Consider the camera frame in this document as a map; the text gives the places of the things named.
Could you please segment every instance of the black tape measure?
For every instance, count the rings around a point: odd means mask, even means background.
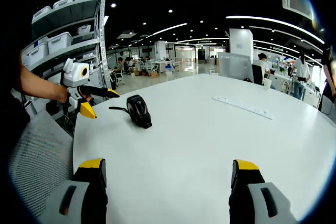
[[[126,101],[127,109],[120,107],[109,107],[110,110],[123,110],[129,113],[132,121],[145,129],[152,126],[151,115],[149,115],[147,105],[138,94],[128,97]]]

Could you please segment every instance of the white table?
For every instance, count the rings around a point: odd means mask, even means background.
[[[166,72],[166,63],[167,63],[167,61],[160,60],[160,61],[153,61],[152,63],[159,65],[159,74],[161,74],[163,72]]]
[[[123,111],[141,95],[153,126]],[[273,120],[212,100],[222,96],[267,110]],[[275,90],[198,74],[160,83],[78,115],[73,166],[104,157],[107,223],[229,223],[232,163],[255,163],[302,219],[318,199],[336,155],[336,128],[312,106]],[[279,134],[286,128],[288,134]]]

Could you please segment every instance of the glossy floor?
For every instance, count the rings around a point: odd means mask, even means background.
[[[142,89],[158,83],[171,81],[174,79],[192,76],[194,74],[207,73],[216,74],[219,73],[219,66],[212,63],[195,63],[195,62],[183,62],[178,71],[172,73],[171,76],[167,76],[165,73],[161,73],[158,77],[149,76],[124,76],[123,82],[125,84],[119,84],[116,92],[119,94],[126,94],[128,92]]]

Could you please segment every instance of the ceiling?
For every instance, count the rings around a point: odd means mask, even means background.
[[[56,1],[58,0],[38,0],[37,5],[39,8],[43,8]],[[115,48],[116,44],[118,44],[118,48],[127,47],[130,44],[132,46],[148,46],[160,38],[171,42],[206,37],[223,38],[227,37],[225,32],[229,32],[230,28],[244,26],[252,31],[254,40],[274,43],[297,51],[303,50],[312,58],[321,59],[321,52],[309,43],[320,49],[323,48],[323,44],[297,29],[264,20],[225,18],[226,16],[242,15],[277,19],[299,26],[323,40],[327,40],[327,38],[331,40],[331,29],[334,24],[332,15],[327,12],[327,8],[321,0],[311,1],[319,17],[315,28],[309,19],[283,9],[281,0],[106,0],[105,15],[109,16],[105,25],[106,47]],[[115,8],[111,8],[112,3],[116,3]],[[162,29],[183,23],[187,23],[187,25],[149,38],[141,37],[141,35],[151,35]],[[251,28],[251,26],[283,31],[298,38],[277,31],[273,33],[267,29]],[[133,31],[136,35],[123,40],[118,39],[124,31]],[[132,42],[142,38],[144,39],[138,43]],[[224,41],[228,40],[212,39],[211,41],[221,46],[225,44]],[[270,48],[271,45],[256,42],[256,46]],[[297,56],[297,53],[293,51],[289,53]]]

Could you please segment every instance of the man in white shirt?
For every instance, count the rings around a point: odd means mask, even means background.
[[[293,65],[293,68],[290,72],[290,75],[293,74],[294,70],[296,69],[296,76],[294,82],[294,97],[302,100],[302,95],[304,92],[304,88],[306,85],[306,82],[310,80],[310,72],[308,65],[306,63],[306,57],[305,54],[301,51],[300,52],[300,59],[297,59]]]

